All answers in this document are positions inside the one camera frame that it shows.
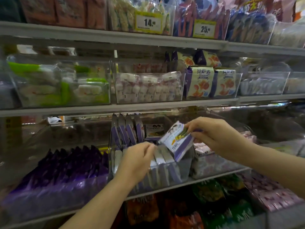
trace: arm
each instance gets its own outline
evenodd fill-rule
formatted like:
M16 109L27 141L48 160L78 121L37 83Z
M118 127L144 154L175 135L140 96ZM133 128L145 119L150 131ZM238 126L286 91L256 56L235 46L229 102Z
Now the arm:
M115 178L60 229L109 229L129 192L147 173L154 150L148 142L129 147Z
M185 125L188 132L216 154L248 166L305 198L305 159L256 145L226 121L199 117Z

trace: shelf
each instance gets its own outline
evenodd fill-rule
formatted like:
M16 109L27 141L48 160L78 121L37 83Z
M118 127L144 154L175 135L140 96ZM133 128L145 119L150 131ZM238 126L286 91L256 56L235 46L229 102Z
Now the shelf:
M211 100L190 100L175 102L143 103L143 104L112 104L98 106L80 107L58 107L58 108L26 108L0 110L0 117L13 116L33 116L33 115L64 115L64 114L93 114L93 113L118 113L142 110L157 110L169 108L184 108L188 106L239 106L240 104L253 103L258 101L279 101L305 98L305 94L283 94L283 95L260 95L260 96L240 96L230 99Z
M124 43L129 45L201 48L258 54L305 56L305 49L282 46L235 43L221 40L180 38L164 35L137 34L103 30L0 22L0 35L83 42Z
M134 199L134 198L143 197L143 196L150 195L150 194L155 194L155 193L171 190L171 189L176 189L176 188L179 188L179 187L182 187L182 186L187 186L187 185L191 185L191 184L198 183L198 182L201 182L201 181L206 181L206 180L209 180L209 179L212 179L212 178L217 178L217 177L225 176L225 175L232 174L232 173L238 173L238 172L242 172L242 171L246 171L246 170L250 170L250 168L238 169L238 170L235 170L235 171L230 171L230 172L227 172L227 173L222 173L222 174L218 174L218 175L214 175L214 176L211 176L211 177L206 177L206 178L202 178L202 179L198 179L198 180L194 180L193 178L189 177L188 181L186 181L185 183L175 185L175 186L171 186L171 187L167 187L167 188L163 188L163 189L159 189L159 190L155 190L155 191L151 191L151 192L147 192L147 193L143 193L143 194L137 194L137 195L134 195L134 196L129 196L125 199L125 201L131 200L131 199ZM0 227L0 229L12 229L12 228L24 227L26 225L31 225L31 224L34 224L34 223L44 222L44 221L47 221L47 220L50 220L50 219L55 219L55 218L59 218L59 217L62 217L62 216L75 214L78 210L79 209L63 212L63 213L60 213L60 214L54 214L54 215L42 217L42 218L39 218L39 219L29 220L29 221L22 222L22 223L11 223L11 224L7 224L6 226Z

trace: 14.90 price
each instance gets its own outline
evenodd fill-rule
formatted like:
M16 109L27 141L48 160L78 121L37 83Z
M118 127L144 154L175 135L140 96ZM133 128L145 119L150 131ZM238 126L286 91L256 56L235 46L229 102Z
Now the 14.90 price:
M201 33L208 33L210 30L211 30L210 27L201 26Z
M147 20L147 19L144 19L144 22L145 22L145 26L154 26L156 24L156 22L152 22L151 19Z

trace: forearm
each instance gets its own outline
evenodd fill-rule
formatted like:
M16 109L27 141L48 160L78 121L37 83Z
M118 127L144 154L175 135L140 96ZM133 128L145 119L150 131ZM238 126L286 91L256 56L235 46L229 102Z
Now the forearm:
M109 229L132 186L114 178L60 229Z
M238 161L305 198L305 159L251 144Z

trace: store shelf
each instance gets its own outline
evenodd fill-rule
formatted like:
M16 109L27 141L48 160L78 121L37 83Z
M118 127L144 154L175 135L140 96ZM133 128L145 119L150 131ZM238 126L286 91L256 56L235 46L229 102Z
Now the store shelf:
M305 98L305 94L283 94L283 95L261 95L261 96L240 96L230 99L213 100L191 100L143 104L112 104L81 107L59 107L59 108L27 108L0 110L0 117L8 116L33 116L33 115L64 115L64 114L92 114L92 113L117 113L128 111L157 110L169 108L184 108L188 106L239 106L241 104L255 103L259 101L280 101Z
M12 22L0 22L0 35L43 39L73 40L84 42L106 42L146 46L165 46L175 48L201 48L258 54L305 56L305 49L303 48L235 43L198 38L180 38L164 35L78 29L61 26L44 26Z
M163 189L159 189L159 190L155 190L155 191L151 191L151 192L146 192L146 193L143 193L143 194L137 194L137 195L134 195L134 196L129 196L125 199L125 201L131 200L131 199L134 199L134 198L143 197L143 196L150 195L150 194L155 194L155 193L171 190L171 189L176 189L176 188L179 188L179 187L182 187L182 186L187 186L187 185L191 185L191 184L198 183L198 182L201 182L201 181L206 181L206 180L209 180L209 179L212 179L212 178L217 178L217 177L225 176L225 175L232 174L232 173L238 173L238 172L242 172L242 171L246 171L246 170L250 170L250 168L246 167L246 168L243 168L243 169L238 169L238 170L234 170L234 171L231 171L231 172L222 173L222 174L218 174L218 175L214 175L214 176L211 176L211 177L206 177L206 178L202 178L202 179L198 179L198 180L194 180L193 178L189 177L189 180L186 181L185 183L175 185L175 186L171 186L171 187L167 187L167 188L163 188ZM59 218L59 217L62 217L62 216L75 214L77 211L79 211L79 209L63 212L63 213L60 213L60 214L50 215L50 216L42 217L42 218L39 218L39 219L33 219L33 220L29 220L27 222L10 223L10 224L7 224L6 226L0 227L0 229L13 229L13 228L18 228L18 227L23 227L23 226L31 225L31 224L34 224L34 223L39 223L39 222L47 221L47 220L50 220L50 219L55 219L55 218Z

